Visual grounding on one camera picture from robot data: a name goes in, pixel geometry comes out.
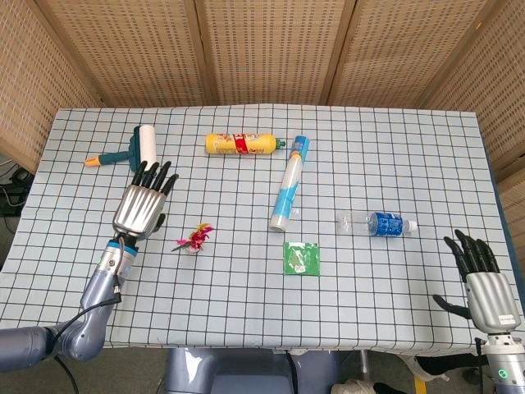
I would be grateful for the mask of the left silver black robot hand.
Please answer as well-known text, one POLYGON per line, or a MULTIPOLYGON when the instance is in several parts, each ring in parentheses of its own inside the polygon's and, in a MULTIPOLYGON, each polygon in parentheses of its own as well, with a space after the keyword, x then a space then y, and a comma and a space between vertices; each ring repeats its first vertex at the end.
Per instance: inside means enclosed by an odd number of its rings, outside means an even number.
POLYGON ((157 231, 164 223, 166 214, 162 212, 179 175, 169 174, 171 161, 143 161, 122 196, 112 220, 112 227, 118 240, 134 246, 157 231))

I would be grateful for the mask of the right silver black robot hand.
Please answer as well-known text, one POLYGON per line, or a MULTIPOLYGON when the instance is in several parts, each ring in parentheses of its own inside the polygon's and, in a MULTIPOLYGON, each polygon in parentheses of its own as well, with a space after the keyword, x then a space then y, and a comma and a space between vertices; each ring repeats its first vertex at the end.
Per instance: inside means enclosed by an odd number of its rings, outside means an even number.
POLYGON ((487 335, 511 333, 521 324, 518 307, 507 277, 500 271, 491 247, 455 230, 457 239, 446 236, 467 294, 466 307, 452 305, 440 295, 433 300, 446 312, 471 320, 487 335))

